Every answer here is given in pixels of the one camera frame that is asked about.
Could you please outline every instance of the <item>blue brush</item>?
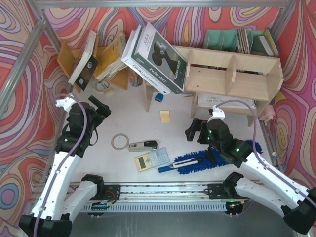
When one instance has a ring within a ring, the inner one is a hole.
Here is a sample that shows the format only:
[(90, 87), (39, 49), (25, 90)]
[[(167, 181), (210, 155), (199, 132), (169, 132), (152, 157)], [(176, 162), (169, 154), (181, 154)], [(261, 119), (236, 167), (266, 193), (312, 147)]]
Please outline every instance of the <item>blue brush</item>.
[[(247, 140), (247, 143), (252, 146), (252, 140)], [(261, 148), (260, 144), (257, 142), (256, 142), (256, 150), (257, 150), (257, 152), (262, 154), (262, 148)], [(205, 157), (206, 153), (207, 153), (207, 150), (199, 151), (199, 152), (192, 152), (191, 154), (186, 154), (182, 157), (176, 158), (174, 160), (174, 162), (184, 161), (184, 160), (193, 159), (193, 158), (197, 158), (197, 157), (203, 157), (202, 162), (180, 167), (180, 168), (178, 168), (178, 172), (180, 174), (189, 174), (191, 172), (199, 172), (199, 171), (203, 171), (206, 169), (212, 169), (215, 167), (220, 167), (220, 166), (224, 166), (224, 165), (229, 164), (228, 162), (226, 162), (224, 159), (221, 158), (221, 156), (219, 155), (219, 153), (215, 149), (213, 149), (214, 157), (215, 157), (215, 160), (217, 162), (217, 165), (213, 165), (211, 160), (207, 159)], [(173, 170), (172, 168), (169, 168), (169, 166), (165, 166), (165, 167), (161, 167), (160, 171), (164, 172), (164, 171), (167, 171), (167, 169)]]

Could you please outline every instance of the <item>psychedelic patterned wall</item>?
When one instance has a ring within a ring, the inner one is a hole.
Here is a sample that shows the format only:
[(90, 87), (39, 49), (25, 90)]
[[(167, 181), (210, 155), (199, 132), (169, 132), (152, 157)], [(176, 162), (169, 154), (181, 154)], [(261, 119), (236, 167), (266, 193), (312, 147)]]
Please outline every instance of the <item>psychedelic patterned wall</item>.
[[(0, 86), (34, 22), (24, 1), (0, 0)], [(66, 81), (43, 35), (0, 121), (0, 236), (19, 234), (19, 218), (42, 178), (60, 120), (53, 97), (67, 91)]]
[[(89, 30), (107, 45), (122, 30), (127, 35), (150, 21), (172, 44), (200, 47), (206, 29), (272, 24), (278, 8), (68, 8), (47, 9), (58, 36), (79, 48)], [(22, 0), (0, 0), (0, 87), (21, 51), (34, 18)], [(42, 36), (14, 96), (0, 121), (0, 236), (16, 236), (32, 186), (38, 182), (51, 150), (61, 111), (53, 96), (67, 89), (56, 53)]]
[(201, 47), (206, 29), (247, 26), (262, 30), (271, 25), (278, 11), (277, 7), (143, 7), (51, 8), (45, 13), (60, 39), (71, 48), (79, 48), (89, 30), (100, 35), (99, 46), (104, 46), (119, 32), (129, 36), (131, 30), (146, 22), (173, 45)]
[(297, 0), (278, 39), (284, 83), (272, 133), (285, 173), (316, 186), (316, 0)]

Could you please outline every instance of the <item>pink toy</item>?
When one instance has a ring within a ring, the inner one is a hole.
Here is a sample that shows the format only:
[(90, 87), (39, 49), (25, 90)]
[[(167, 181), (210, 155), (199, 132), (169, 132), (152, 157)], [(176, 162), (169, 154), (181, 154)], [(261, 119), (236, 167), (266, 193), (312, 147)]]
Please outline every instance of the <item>pink toy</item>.
[(259, 115), (259, 120), (264, 121), (265, 126), (267, 122), (273, 120), (273, 117), (276, 115), (275, 110), (272, 105), (268, 105), (264, 111)]

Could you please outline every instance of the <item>calculator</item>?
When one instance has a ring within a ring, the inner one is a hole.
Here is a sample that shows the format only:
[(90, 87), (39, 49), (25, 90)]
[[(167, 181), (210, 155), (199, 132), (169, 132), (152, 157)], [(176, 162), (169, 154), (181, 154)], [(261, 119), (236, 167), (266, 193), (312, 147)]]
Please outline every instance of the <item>calculator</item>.
[(142, 156), (135, 157), (138, 171), (144, 171), (146, 169), (154, 168), (162, 164), (170, 162), (166, 148), (160, 148), (153, 152), (146, 153)]

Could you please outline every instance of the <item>blue mop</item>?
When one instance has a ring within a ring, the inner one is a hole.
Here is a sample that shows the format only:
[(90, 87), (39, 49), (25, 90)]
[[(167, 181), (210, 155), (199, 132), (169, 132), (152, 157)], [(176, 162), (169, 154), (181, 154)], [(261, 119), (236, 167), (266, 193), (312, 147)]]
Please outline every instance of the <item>blue mop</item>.
[[(252, 146), (252, 140), (247, 140), (247, 143)], [(224, 165), (229, 164), (228, 162), (226, 162), (224, 159), (221, 158), (221, 156), (219, 155), (219, 153), (215, 149), (212, 149), (212, 150), (213, 150), (213, 154), (214, 154), (217, 165), (213, 165), (211, 160), (207, 159), (205, 157), (207, 150), (199, 151), (199, 152), (192, 152), (191, 154), (185, 154), (184, 156), (176, 158), (174, 160), (174, 162), (184, 161), (184, 160), (198, 158), (198, 157), (203, 157), (203, 161), (196, 163), (196, 164), (191, 164), (191, 165), (180, 167), (180, 168), (178, 168), (178, 172), (180, 174), (189, 174), (191, 172), (195, 173), (195, 172), (203, 171), (206, 169), (212, 169), (215, 167), (220, 167), (220, 166), (224, 166)], [(260, 144), (257, 142), (256, 142), (256, 150), (257, 150), (257, 152), (262, 154), (262, 148), (261, 148)], [(170, 168), (170, 166), (165, 166), (165, 167), (159, 168), (158, 170), (159, 170), (159, 173), (162, 173), (162, 172), (166, 172), (166, 171), (173, 170), (173, 169), (175, 169), (175, 168)]]

